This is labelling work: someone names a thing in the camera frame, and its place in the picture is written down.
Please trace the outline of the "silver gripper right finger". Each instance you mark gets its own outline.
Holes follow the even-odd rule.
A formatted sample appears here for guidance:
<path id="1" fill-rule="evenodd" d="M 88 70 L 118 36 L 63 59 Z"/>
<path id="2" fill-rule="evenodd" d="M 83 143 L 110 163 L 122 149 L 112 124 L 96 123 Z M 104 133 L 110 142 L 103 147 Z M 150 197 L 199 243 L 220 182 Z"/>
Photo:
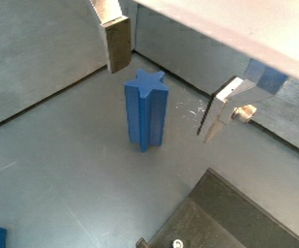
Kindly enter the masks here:
<path id="1" fill-rule="evenodd" d="M 232 77 L 211 95 L 198 137 L 210 142 L 220 129 L 235 119 L 247 123 L 256 112 L 254 104 L 272 98 L 288 75 L 251 59 L 242 77 Z"/>

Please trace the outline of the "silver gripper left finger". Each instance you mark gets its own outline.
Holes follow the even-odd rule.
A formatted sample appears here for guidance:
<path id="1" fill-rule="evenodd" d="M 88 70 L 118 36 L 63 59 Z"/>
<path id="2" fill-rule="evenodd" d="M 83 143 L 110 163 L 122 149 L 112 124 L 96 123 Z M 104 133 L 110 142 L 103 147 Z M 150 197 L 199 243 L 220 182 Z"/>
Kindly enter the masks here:
<path id="1" fill-rule="evenodd" d="M 122 13 L 118 0 L 88 0 L 99 22 L 107 69 L 114 74 L 131 62 L 131 19 Z"/>

